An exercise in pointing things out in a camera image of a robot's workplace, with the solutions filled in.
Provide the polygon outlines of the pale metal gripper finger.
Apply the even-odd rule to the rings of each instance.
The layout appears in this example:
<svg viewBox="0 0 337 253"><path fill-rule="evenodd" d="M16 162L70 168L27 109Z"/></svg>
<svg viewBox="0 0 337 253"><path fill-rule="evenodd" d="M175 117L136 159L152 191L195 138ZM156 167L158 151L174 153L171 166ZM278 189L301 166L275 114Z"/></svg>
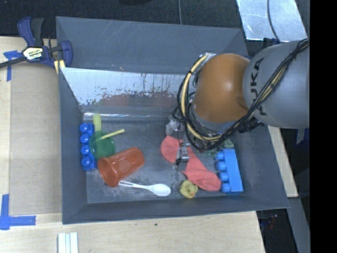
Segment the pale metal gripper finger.
<svg viewBox="0 0 337 253"><path fill-rule="evenodd" d="M186 165L190 159L187 147L182 148L182 170L185 170Z"/></svg>
<svg viewBox="0 0 337 253"><path fill-rule="evenodd" d="M176 154L175 165L179 166L184 161L184 148L179 147Z"/></svg>

